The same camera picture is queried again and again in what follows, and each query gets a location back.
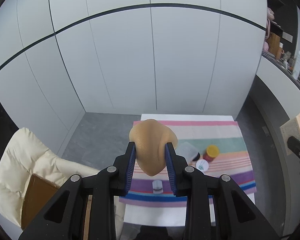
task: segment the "white bottle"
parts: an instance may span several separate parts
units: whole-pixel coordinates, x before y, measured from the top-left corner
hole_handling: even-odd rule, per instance
[[[300,50],[298,52],[296,61],[294,63],[292,76],[295,80],[298,80],[299,74],[300,74]]]

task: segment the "beige foam object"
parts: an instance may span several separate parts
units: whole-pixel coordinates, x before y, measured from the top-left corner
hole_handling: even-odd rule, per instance
[[[178,145],[174,132],[154,119],[135,125],[130,130],[129,139],[136,144],[139,167],[149,176],[154,176],[165,168],[165,144],[171,142],[174,148]]]

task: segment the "blue gripper pad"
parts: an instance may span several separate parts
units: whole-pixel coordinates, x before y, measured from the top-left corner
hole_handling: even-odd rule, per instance
[[[170,151],[169,151],[169,148],[168,148],[167,144],[164,147],[164,158],[166,160],[171,191],[175,195],[176,192],[177,192],[176,172],[174,171],[174,168],[173,168],[173,163],[172,163],[172,159],[171,159],[171,156],[170,156]]]
[[[126,182],[125,182],[125,189],[124,189],[126,194],[129,192],[129,190],[131,188],[131,182],[132,182],[132,176],[133,176],[135,162],[136,162],[136,146],[134,144],[131,154],[130,154],[127,172],[126,172]]]

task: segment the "gray floor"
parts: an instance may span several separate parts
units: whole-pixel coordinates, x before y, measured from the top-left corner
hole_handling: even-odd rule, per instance
[[[93,168],[113,164],[125,152],[129,131],[139,115],[86,113],[75,130],[62,158]],[[285,190],[280,161],[266,124],[248,97],[237,121],[251,158],[257,184],[256,206],[279,235],[285,217]],[[121,240],[134,239],[140,226],[125,223]],[[182,239],[183,228],[168,228],[175,240]]]
[[[133,121],[140,115],[86,113],[75,130],[63,159],[99,170],[125,153]]]
[[[256,206],[282,236],[286,210],[282,168],[266,123],[250,97],[247,97],[236,121],[251,159],[257,185]]]

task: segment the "quilted cushion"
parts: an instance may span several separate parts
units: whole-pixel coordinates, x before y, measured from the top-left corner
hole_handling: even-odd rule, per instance
[[[21,210],[32,174],[59,186],[73,174],[82,177],[99,170],[63,160],[47,148],[28,128],[19,129],[10,139],[0,160],[0,213],[21,227]],[[121,234],[125,205],[115,197],[116,232]]]

